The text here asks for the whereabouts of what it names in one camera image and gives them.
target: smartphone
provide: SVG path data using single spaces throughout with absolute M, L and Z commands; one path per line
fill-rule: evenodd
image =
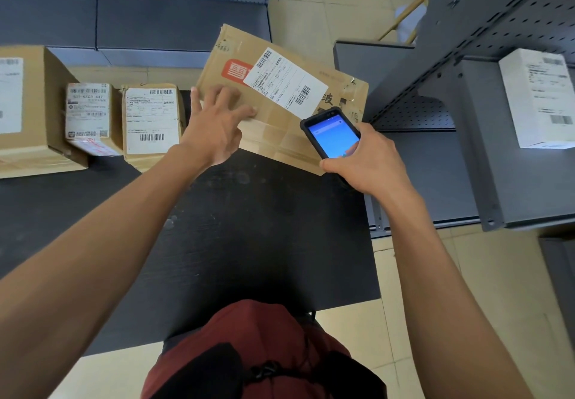
M 339 107 L 331 107 L 299 123 L 321 158 L 337 158 L 346 155 L 360 135 Z

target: tiled floor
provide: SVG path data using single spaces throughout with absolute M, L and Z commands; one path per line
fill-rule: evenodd
M 273 0 L 275 43 L 333 64 L 337 38 L 376 39 L 393 10 L 412 0 Z M 388 36 L 394 39 L 395 34 Z M 83 81 L 193 85 L 198 69 L 73 68 Z M 537 398 L 575 392 L 575 361 L 534 232 L 482 233 L 477 225 L 440 231 L 465 281 Z M 387 384 L 390 399 L 423 398 L 411 358 L 391 238 L 373 243 L 381 299 L 326 310 L 317 318 L 352 356 Z M 52 399 L 136 398 L 161 349 L 152 344 L 83 358 Z

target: cardboard box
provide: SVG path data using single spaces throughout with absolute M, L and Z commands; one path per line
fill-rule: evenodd
M 182 137 L 186 128 L 182 95 L 174 84 L 124 85 L 122 122 L 124 157 L 145 172 Z
M 575 147 L 575 90 L 563 55 L 516 49 L 499 67 L 519 146 Z
M 68 84 L 66 139 L 90 155 L 123 155 L 121 92 L 111 84 Z
M 0 47 L 0 178 L 88 167 L 64 138 L 66 86 L 77 82 L 43 46 Z
M 239 126 L 240 148 L 317 175 L 323 173 L 321 158 L 299 128 L 300 120 L 335 105 L 357 123 L 368 89 L 363 81 L 229 25 L 222 27 L 198 80 L 200 96 L 214 84 L 240 89 L 238 105 L 258 109 L 254 119 Z

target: blue screen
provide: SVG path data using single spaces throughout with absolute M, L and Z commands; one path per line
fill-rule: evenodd
M 339 114 L 310 126 L 309 131 L 329 158 L 344 156 L 346 150 L 359 141 L 357 135 Z

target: forearm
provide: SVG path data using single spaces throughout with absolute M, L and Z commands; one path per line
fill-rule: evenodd
M 143 266 L 178 197 L 204 167 L 178 146 L 0 281 L 5 397 L 46 397 Z
M 531 398 L 411 188 L 386 204 L 413 359 L 429 398 Z

